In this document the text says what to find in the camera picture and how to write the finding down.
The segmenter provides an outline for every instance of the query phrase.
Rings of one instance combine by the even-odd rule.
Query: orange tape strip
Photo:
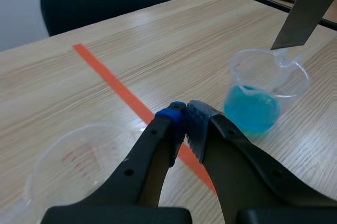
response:
[[[132,92],[130,92],[105,65],[98,61],[83,44],[76,44],[73,48],[146,124],[151,122],[154,118],[153,113]],[[181,145],[178,156],[212,191],[215,192],[211,178],[204,166],[199,163],[199,160],[186,144]]]

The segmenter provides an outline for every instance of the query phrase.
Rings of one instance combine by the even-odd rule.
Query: blue gripper pad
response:
[[[192,100],[187,104],[187,142],[201,163],[204,157],[207,127],[211,117],[222,114],[210,105]]]

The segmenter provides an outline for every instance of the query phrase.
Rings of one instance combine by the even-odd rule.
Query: metal blade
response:
[[[333,0],[296,0],[271,49],[304,45]]]

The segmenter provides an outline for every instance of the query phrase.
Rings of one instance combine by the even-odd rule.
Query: clear plastic measuring cup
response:
[[[310,85],[302,56],[287,60],[288,50],[248,49],[230,63],[231,80],[224,113],[241,130],[265,131]]]
[[[140,135],[93,123],[54,142],[26,181],[24,200],[0,216],[0,224],[37,224],[47,208],[78,202],[103,184]]]

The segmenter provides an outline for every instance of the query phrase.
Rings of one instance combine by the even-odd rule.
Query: plastic cup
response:
[[[84,199],[108,179],[137,134],[136,130],[94,123],[62,136],[34,165],[26,182],[26,199],[1,215],[0,224],[36,224],[49,207]]]
[[[302,55],[287,60],[288,50],[248,49],[231,59],[231,80],[224,113],[243,131],[271,128],[310,85]]]

